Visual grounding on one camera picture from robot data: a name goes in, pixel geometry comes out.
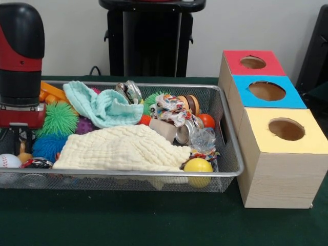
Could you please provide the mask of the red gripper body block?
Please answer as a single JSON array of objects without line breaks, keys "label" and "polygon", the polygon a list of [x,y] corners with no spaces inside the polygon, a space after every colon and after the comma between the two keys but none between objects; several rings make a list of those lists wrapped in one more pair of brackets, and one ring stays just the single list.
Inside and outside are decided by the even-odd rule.
[{"label": "red gripper body block", "polygon": [[10,107],[1,105],[1,128],[23,126],[41,128],[46,117],[46,104],[35,107]]}]

